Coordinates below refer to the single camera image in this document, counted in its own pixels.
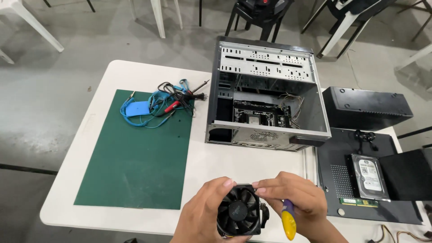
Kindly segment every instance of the green cutting mat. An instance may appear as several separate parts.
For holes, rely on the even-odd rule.
[[[158,128],[131,126],[120,114],[131,93],[116,91],[74,205],[180,209],[192,117],[180,109]],[[135,92],[134,98],[150,95]]]

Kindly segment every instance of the gray concrete floor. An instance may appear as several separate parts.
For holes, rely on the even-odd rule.
[[[126,0],[57,0],[48,8],[31,0],[46,28],[63,44],[58,53],[27,23],[9,16],[18,30],[0,25],[0,47],[15,62],[0,60],[0,161],[57,170],[73,140],[99,81],[112,60],[121,59],[211,72],[215,37],[223,35],[232,1],[206,0],[203,26],[198,27],[198,0],[180,0],[184,29],[174,3],[163,9],[166,39],[160,39],[149,1],[135,0],[139,19],[132,21]],[[313,1],[296,1],[285,16],[276,42],[318,52],[329,38],[334,18],[328,10],[301,35]],[[395,126],[397,134],[431,126],[431,58],[399,72],[394,67],[430,43],[432,24],[415,42],[412,36],[429,14],[390,7],[373,18],[350,50],[339,60],[316,59],[322,87],[341,86],[403,93],[415,118]],[[258,39],[252,26],[230,36]],[[330,56],[336,56],[350,29]],[[432,132],[400,140],[404,150],[432,143]],[[0,170],[0,235],[2,242],[116,242],[132,237],[143,242],[168,242],[170,237],[102,230],[50,227],[39,210],[53,176]]]

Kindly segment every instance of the cooler fan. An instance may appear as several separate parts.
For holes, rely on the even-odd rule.
[[[260,209],[263,211],[262,223]],[[218,231],[222,236],[258,235],[269,216],[268,208],[260,204],[252,185],[237,185],[218,208]]]

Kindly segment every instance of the computer case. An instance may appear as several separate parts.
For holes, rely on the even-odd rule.
[[[331,86],[323,99],[331,128],[377,131],[413,117],[403,94]]]
[[[299,151],[330,137],[311,49],[218,37],[206,143]]]
[[[380,157],[391,200],[432,201],[432,149]]]

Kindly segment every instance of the white table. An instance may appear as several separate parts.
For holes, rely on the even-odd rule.
[[[60,171],[41,209],[44,224],[55,226],[119,230],[139,233],[173,234],[180,215],[179,210],[135,209],[73,205],[83,179],[105,117],[116,89],[153,92],[162,82],[177,83],[186,78],[190,87],[211,78],[211,73],[162,67],[128,61],[113,61],[109,64],[101,83],[90,103],[81,125],[75,135]],[[208,94],[210,85],[202,88]],[[228,176],[238,183],[252,183],[260,179],[274,178],[279,171],[287,171],[305,177],[303,152],[285,152],[248,147],[226,146],[204,143],[207,101],[196,101],[196,117],[192,120],[189,151],[184,177],[181,205],[196,194],[204,182],[220,176]],[[381,133],[390,134],[401,152],[393,128]],[[316,180],[316,166],[312,149],[308,148],[307,170],[310,179]],[[391,231],[408,230],[421,236],[431,225],[422,204],[419,202],[424,225],[385,223]],[[380,222],[329,217],[349,242],[379,239]],[[402,236],[405,242],[416,242]],[[252,241],[288,242],[282,223],[271,210],[270,220],[261,235]],[[307,242],[296,235],[294,242]]]

